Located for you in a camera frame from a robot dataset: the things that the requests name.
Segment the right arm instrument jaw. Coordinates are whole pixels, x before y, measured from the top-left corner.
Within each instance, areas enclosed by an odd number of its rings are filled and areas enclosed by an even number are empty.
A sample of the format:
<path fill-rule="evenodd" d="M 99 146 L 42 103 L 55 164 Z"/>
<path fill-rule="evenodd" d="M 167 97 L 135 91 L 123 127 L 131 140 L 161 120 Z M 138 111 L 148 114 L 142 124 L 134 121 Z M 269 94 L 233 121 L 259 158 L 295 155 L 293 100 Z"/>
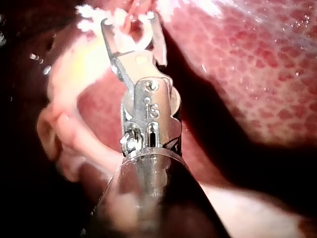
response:
<path fill-rule="evenodd" d="M 104 18 L 101 21 L 101 31 L 104 38 L 106 51 L 110 60 L 111 69 L 115 74 L 126 74 L 125 67 L 119 60 L 120 56 L 124 56 L 127 54 L 132 53 L 133 51 L 127 51 L 120 53 L 117 49 L 115 40 L 114 40 L 114 33 L 113 33 L 113 25 L 106 23 L 108 18 Z"/>
<path fill-rule="evenodd" d="M 157 63 L 162 66 L 167 66 L 167 50 L 165 38 L 163 35 L 159 15 L 156 12 L 153 12 L 153 18 L 150 19 L 151 27 L 153 30 L 153 50 L 152 53 Z"/>

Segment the right arm instrument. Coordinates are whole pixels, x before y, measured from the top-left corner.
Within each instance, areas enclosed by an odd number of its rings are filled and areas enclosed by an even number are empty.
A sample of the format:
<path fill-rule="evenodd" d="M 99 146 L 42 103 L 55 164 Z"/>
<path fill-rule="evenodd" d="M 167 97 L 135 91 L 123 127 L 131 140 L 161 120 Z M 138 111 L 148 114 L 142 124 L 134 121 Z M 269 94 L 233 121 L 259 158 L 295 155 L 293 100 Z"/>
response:
<path fill-rule="evenodd" d="M 181 100 L 171 77 L 148 50 L 119 54 L 116 68 L 127 87 L 121 101 L 123 155 L 148 147 L 181 155 Z"/>

